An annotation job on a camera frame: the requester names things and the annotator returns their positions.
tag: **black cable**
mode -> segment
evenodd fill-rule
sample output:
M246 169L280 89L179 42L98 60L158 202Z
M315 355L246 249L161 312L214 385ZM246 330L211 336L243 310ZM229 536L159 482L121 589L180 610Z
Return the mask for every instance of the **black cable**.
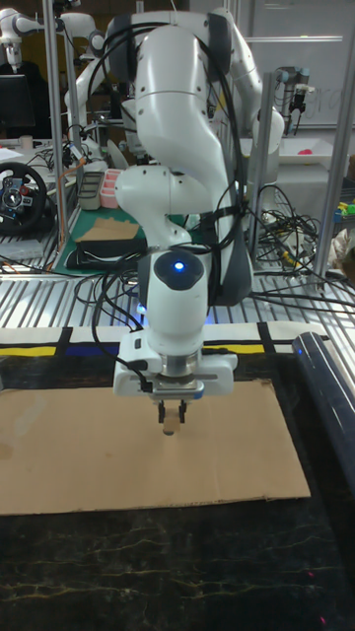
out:
M296 213L295 213L294 207L292 206L292 204L291 204L288 196L286 195L286 193L277 184L265 184L264 186L262 186L261 189L259 190L258 194L257 194L257 198L260 197L261 192L263 190L265 190L266 188L274 188L275 190L278 190L281 193L281 195L283 195L283 197L285 198L285 200L287 202L288 207L290 208L290 211L291 211L293 219L296 220ZM296 232L296 256L295 256L295 259L297 259L300 256L300 238L299 238L299 233L298 233L298 230L297 230L297 226L296 226L295 232Z
M104 344L100 341L99 337L98 337L98 332L97 332L97 326L98 326L98 321L99 321L99 313L101 310L101 306L102 303L105 300L105 297L107 296L107 291L109 290L109 288L112 286L112 284L114 283L114 281L116 280L116 274L114 274L112 276L112 278L108 281L108 283L105 285L105 291L102 291L98 301L95 305L94 308L94 313L93 313L93 318L92 318L92 334L95 340L96 345L98 346L98 348L100 348L100 350L107 355L108 357L110 357L111 359L113 359L115 362L117 362L118 364L121 364L122 366L125 366L128 370L132 371L133 373L135 373L135 375L137 375L140 384L141 384L141 388L143 391L150 391L151 387L146 379L146 377L143 375L143 373L141 371L139 371L138 369L132 367L129 362L125 362L124 360L122 360L120 357L117 357L116 355L112 355L111 353L109 353L109 351L107 351L106 347L104 346Z
M69 37L69 35L68 35L68 32L67 32L67 30L66 30L66 26L65 26L65 22L63 22L63 24L64 24L64 32L65 32L66 38L68 39L68 41L69 41L70 45L71 45L71 46L72 46L72 48L74 49L74 52L75 52L76 56L77 56L77 57L78 57L78 59L79 59L79 58L80 58L80 53L78 52L77 48L76 48L76 47L75 47L75 45L74 45L74 42L70 39L70 37Z
M39 274L47 274L48 276L54 274L54 276L66 276L67 278L80 278L80 279L83 278L83 276L78 276L76 274L65 274L64 272L54 272L52 270L48 272L44 267L34 267L33 265L28 265L26 263L23 263L22 261L15 260L14 258L9 258L8 256L5 256L4 254L0 253L0 260L2 258L6 260L6 262L11 263L12 265L20 265L23 267L27 267L28 269L32 269L33 271ZM102 273L94 274L94 276L102 276L102 275L103 275Z
M260 219L259 217L257 217L256 213L254 213L254 212L253 212L250 208L249 208L248 210L249 210L249 212L250 212L250 213L251 213L251 214L252 214L252 215L256 218L256 220L259 222L259 224L260 224L260 225L264 228L264 230L266 230L267 232L272 232L272 231L270 231L270 229L268 228L268 226L267 226L266 224L264 224L264 223L261 221L261 219ZM273 235L273 236L274 236L274 239L275 239L276 241L279 241L279 243L281 243L282 247L285 247L285 245L282 243L282 241L281 241L281 240L279 240L279 239L276 237L276 235ZM310 267L310 265L305 264L305 263L304 263L302 260L300 260L300 259L297 259L297 262L298 262L298 263L300 263L300 267L299 267L297 270L295 270L295 271L293 272L293 274L295 274L295 273L299 273L302 269L306 269L306 270L308 270L308 272L309 272L311 275L316 276L316 278L318 278L318 279L321 281L321 283L328 284L328 285L330 285L330 286L335 287L336 289L341 289L341 291L343 291L343 292L345 292L346 294L348 294L349 296L351 296L351 298L355 298L355 295L354 295L354 293L353 293L353 292L350 292L349 290L347 290L347 289L345 289L345 288L343 288L343 287L339 287L338 285L336 285L336 282L337 282L337 281L330 281L330 280L328 280L326 277L323 277L323 276L321 276L320 274L317 274L317 273L316 273L316 272L314 272L314 270Z
M301 307L298 307L297 305L285 305L283 302L279 302L279 301L275 301L275 300L271 300L270 298L264 297L264 296L254 296L253 294L250 294L251 298L254 298L255 300L261 300L265 303L270 303L271 305L277 305L278 307L284 307L284 309L298 309L299 311L301 310L308 310L308 311L312 311L312 312L323 312L323 313L327 313L327 314L346 314L345 311L340 311L340 310L336 310L336 309L322 309L319 307L308 307L308 306L304 306L302 305Z

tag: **cardboard piece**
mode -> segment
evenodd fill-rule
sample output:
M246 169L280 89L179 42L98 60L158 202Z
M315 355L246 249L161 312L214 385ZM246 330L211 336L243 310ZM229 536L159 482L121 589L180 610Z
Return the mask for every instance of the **cardboard piece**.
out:
M130 221L115 221L113 217L109 219L99 218L96 220L93 228L82 237L76 239L76 243L80 241L121 241L124 239L134 239L138 228L138 224L131 224Z
M163 433L147 397L110 388L0 393L0 513L309 497L272 385L235 384Z

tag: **table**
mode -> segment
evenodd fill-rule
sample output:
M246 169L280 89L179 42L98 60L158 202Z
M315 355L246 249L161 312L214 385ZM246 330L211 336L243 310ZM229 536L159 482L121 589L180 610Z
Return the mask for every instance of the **table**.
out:
M112 371L100 356L0 364L4 387L104 387ZM355 628L355 502L295 358L241 356L236 379L255 378L273 380L311 499L2 517L0 628Z

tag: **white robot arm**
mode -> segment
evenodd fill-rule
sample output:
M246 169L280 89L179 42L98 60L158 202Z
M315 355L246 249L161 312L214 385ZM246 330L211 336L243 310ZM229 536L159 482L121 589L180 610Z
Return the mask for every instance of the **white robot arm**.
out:
M95 20L92 16L82 13L62 13L60 18L56 18L56 31L65 35L69 30L71 37L84 37L89 42L94 60L91 61L77 80L77 93L79 105L80 124L87 125L86 101L88 99L88 84L93 70L97 65L98 58L103 53L104 34L97 30ZM41 18L29 18L14 9L3 9L0 11L0 43L4 44L7 59L13 71L17 73L22 65L21 42L22 38L34 33L44 31L43 20ZM94 88L96 88L104 78L104 72L98 73ZM69 94L65 96L65 104L68 108L68 125L71 125L71 111Z
M120 37L122 44L117 45ZM185 401L203 392L232 390L237 358L204 355L203 325L208 305L234 305L251 284L241 227L243 191L238 202L232 165L209 124L206 70L209 76L217 72L212 58L223 74L233 76L248 108L254 144L261 81L225 10L208 16L157 12L116 18L106 41L113 74L134 82L138 137L158 163L130 168L115 184L120 207L143 227L152 250L139 267L140 301L147 308L149 328L123 338L119 358L124 364L116 367L114 391L148 390L155 400L180 399L181 410ZM275 111L269 154L277 152L282 132L283 120ZM188 232L168 218L216 210L218 244L213 252L192 248ZM211 270L216 284L216 268L217 287L211 292ZM144 386L129 370L138 365Z

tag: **wire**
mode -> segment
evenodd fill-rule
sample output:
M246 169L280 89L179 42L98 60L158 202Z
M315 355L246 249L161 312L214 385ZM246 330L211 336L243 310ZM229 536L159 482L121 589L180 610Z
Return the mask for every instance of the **wire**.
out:
M128 259L130 256L132 256L132 254L127 254L126 256L124 256L119 264L122 264L123 260ZM132 371L133 373L135 373L135 375L137 375L139 381L140 381L140 385L143 391L151 391L151 385L148 383L147 378L143 375L143 373L138 370L137 368L135 368L134 366L132 366L129 362L126 362L124 360L122 360L120 357L117 357L116 355L112 355L111 353L109 353L109 351L107 351L106 347L103 345L103 343L100 341L99 336L98 336L98 332L97 332L97 327L98 327L98 321L99 321L99 313L101 310L101 307L104 303L104 301L107 301L107 292L110 289L110 287L113 285L113 283L115 282L117 276L119 275L119 272L117 272L116 274L113 274L113 276L111 277L111 279L107 282L107 276L104 277L104 287L103 290L100 294L100 296L98 297L98 301L95 305L94 308L94 313L93 313L93 318L92 318L92 333L93 333L93 337L95 340L95 343L97 344L98 348L101 349L101 351L107 355L108 357L110 357L111 359L113 359L115 362L117 362L118 364L121 364L122 366L125 366L125 368L127 368L128 370ZM121 313L124 313L125 315L129 316L132 321L134 321L137 324L137 328L142 329L143 327L141 326L141 324L132 316L130 315L128 312L126 312L125 310L118 308L117 305L115 305L115 308L120 311Z
M75 52L76 56L78 57L78 59L80 59L80 53L78 52L77 48L75 47L74 42L69 37L69 34L68 34L67 30L66 30L65 22L63 22L63 24L64 24L64 32L65 32L66 38L68 39L70 45L74 49L74 52Z
M263 222L263 221L262 221L259 217L257 217L256 213L254 213L254 212L253 212L250 208L249 208L248 210L249 210L249 212L250 212L250 213L251 213L251 214L252 214L252 215L256 218L256 220L259 222L259 224L260 224L260 225L264 228L264 230L266 230L267 232L270 232L271 234L273 234L273 233L272 233L272 231L270 230L270 228L267 226L267 224L264 224L264 222ZM278 239L276 235L273 235L273 237L274 237L274 239L275 239L276 241L278 241L279 243L281 243L282 247L285 247L285 244L283 244L283 243L282 243L282 241L281 241L280 239ZM344 287L340 287L340 288L339 288L339 286L336 284L336 283L337 283L337 282L339 282L339 281L330 281L330 280L329 280L329 279L327 279L326 277L323 277L323 276L321 276L320 274L317 274L317 273L316 273L316 272L315 272L315 271L314 271L314 270L310 267L310 265L308 265L308 264L304 263L304 262L303 262L302 260L300 260L299 258L296 258L296 261L297 261L298 263L300 263L300 267L296 270L298 273L299 273L302 269L306 269L306 270L307 270L307 271L308 271L311 275L316 276L316 278L318 278L318 279L321 281L321 283L326 283L326 284L328 284L328 285L330 285L330 286L335 287L336 289L341 289L342 291L344 291L345 293L347 293L349 296L351 296L351 298L354 298L354 300L355 300L355 294L354 294L354 292L351 292L351 291L349 291L349 290L345 289Z
M327 313L327 314L343 314L344 315L344 311L340 311L340 310L336 310L336 309L322 309L319 307L309 307L307 305L302 305L301 307L298 307L297 305L285 305L283 302L279 302L279 301L275 301L275 300L271 300L270 298L264 297L264 296L254 296L253 293L250 294L250 296L252 298L254 298L255 300L261 300L265 303L270 303L271 305L277 305L279 307L284 307L285 309L306 309L308 311L312 311L312 312L323 312L323 313Z
M10 258L9 256L5 256L4 254L1 254L1 253L0 253L0 259L4 259L7 262L12 263L13 265L20 265L23 267L27 267L28 269L32 269L36 273L46 274L48 271L44 267L34 267L33 265L28 265L27 263L23 263L22 261L16 260L15 258ZM67 278L80 278L80 279L83 278L83 276L78 276L76 274L65 274L65 272L55 272L52 270L50 271L50 274L53 274L54 276L65 276Z

